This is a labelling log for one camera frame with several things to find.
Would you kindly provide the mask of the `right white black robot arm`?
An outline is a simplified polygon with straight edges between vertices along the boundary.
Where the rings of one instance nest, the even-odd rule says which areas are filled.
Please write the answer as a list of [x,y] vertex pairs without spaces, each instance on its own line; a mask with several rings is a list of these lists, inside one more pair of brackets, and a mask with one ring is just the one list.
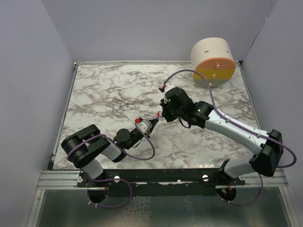
[[240,175],[258,173],[271,177],[274,175],[283,154],[282,134],[277,130],[267,132],[241,123],[214,106],[204,102],[193,102],[187,93],[175,86],[161,89],[162,116],[167,122],[176,119],[222,134],[246,147],[251,154],[234,160],[227,159],[218,170],[218,181],[228,185]]

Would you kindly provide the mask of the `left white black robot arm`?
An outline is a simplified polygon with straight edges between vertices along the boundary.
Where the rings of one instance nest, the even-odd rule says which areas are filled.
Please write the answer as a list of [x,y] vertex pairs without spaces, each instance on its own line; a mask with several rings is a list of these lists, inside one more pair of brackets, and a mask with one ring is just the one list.
[[102,154],[114,163],[120,162],[126,156],[137,160],[150,160],[150,158],[132,156],[126,151],[137,147],[143,138],[151,143],[150,134],[158,122],[159,117],[151,120],[137,118],[132,131],[120,129],[113,139],[102,134],[99,128],[92,124],[65,138],[61,147],[67,154],[68,161],[85,172],[88,181],[98,187],[103,184],[105,176],[104,169],[96,157]]

